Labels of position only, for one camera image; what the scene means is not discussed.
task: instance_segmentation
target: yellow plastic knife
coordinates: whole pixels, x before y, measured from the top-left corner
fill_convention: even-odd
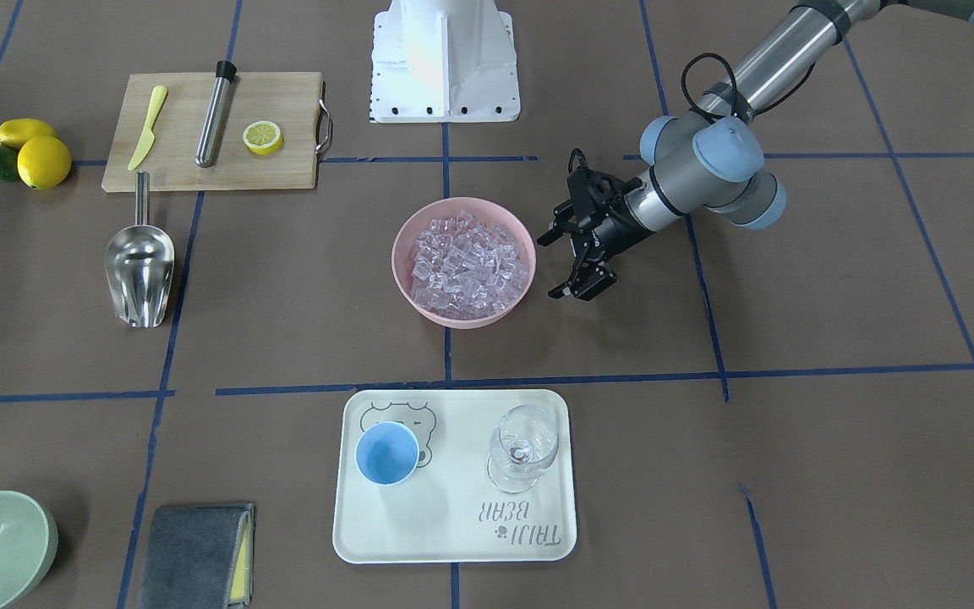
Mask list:
[[[163,107],[163,101],[166,99],[166,86],[156,85],[152,88],[150,109],[148,109],[145,115],[145,126],[142,127],[142,135],[138,138],[138,147],[134,149],[134,156],[130,157],[130,163],[127,165],[128,170],[135,170],[136,167],[145,161],[145,155],[152,149],[152,143],[156,142],[156,134],[152,132],[152,124],[156,122],[156,117],[160,114],[160,108]]]

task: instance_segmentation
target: stainless steel ice scoop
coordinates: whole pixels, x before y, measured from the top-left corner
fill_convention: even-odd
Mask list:
[[[107,244],[104,267],[115,315],[132,327],[156,327],[167,309],[175,246],[167,233],[148,223],[148,173],[138,172],[133,227]]]

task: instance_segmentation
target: clear plastic ice cubes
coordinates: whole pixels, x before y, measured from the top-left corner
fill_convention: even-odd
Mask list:
[[[413,302],[453,320],[478,320],[506,311],[528,282],[517,240],[470,211],[430,220],[416,239]]]

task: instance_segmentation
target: pink bowl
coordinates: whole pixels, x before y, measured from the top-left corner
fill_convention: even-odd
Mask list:
[[[405,294],[408,303],[426,319],[445,327],[471,329],[497,322],[513,307],[517,307],[517,302],[514,302],[513,307],[509,309],[494,315],[480,317],[478,320],[452,320],[420,307],[416,302],[413,302],[413,295],[411,294],[413,266],[416,266],[416,238],[430,226],[430,220],[452,218],[462,209],[471,211],[476,216],[476,220],[484,224],[491,224],[492,222],[498,224],[499,227],[510,231],[513,238],[517,240],[519,255],[528,265],[528,282],[526,282],[521,296],[517,297],[517,302],[521,302],[525,294],[528,294],[529,286],[533,285],[533,277],[536,275],[536,248],[533,246],[533,236],[528,234],[525,225],[521,224],[521,220],[517,220],[517,216],[514,216],[513,213],[500,205],[491,203],[489,200],[482,200],[482,198],[467,196],[444,198],[444,200],[434,201],[434,203],[414,213],[401,227],[401,231],[397,232],[397,239],[393,242],[393,278],[397,281],[397,287],[401,289],[401,294]]]

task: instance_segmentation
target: scoop handle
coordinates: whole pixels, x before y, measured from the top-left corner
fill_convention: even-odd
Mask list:
[[[134,224],[148,224],[148,173],[138,172],[138,186],[134,190]]]

